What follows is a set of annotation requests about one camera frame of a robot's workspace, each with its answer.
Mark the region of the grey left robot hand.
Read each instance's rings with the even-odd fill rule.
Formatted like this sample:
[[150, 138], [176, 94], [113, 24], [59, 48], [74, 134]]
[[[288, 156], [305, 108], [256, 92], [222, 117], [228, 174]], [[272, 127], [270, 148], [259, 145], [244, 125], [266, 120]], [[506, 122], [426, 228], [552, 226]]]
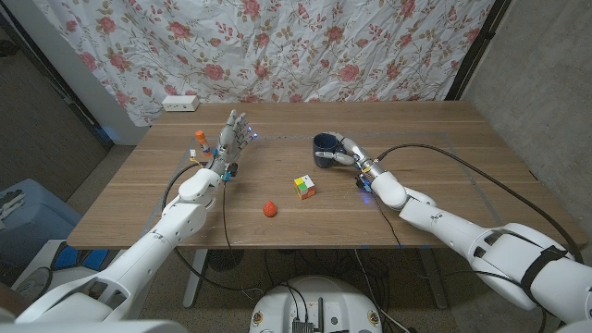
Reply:
[[242, 150], [256, 138], [257, 134], [249, 125], [246, 114], [238, 114], [236, 109], [232, 109], [219, 133], [216, 155], [207, 167], [222, 176], [230, 165], [238, 162]]

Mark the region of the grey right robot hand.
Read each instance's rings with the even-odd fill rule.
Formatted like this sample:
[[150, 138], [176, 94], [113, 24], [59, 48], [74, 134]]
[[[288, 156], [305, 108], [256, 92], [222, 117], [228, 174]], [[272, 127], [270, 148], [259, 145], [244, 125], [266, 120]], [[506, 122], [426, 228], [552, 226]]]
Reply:
[[361, 145], [334, 131], [322, 132], [314, 138], [314, 158], [319, 167], [354, 166], [370, 179], [385, 172]]

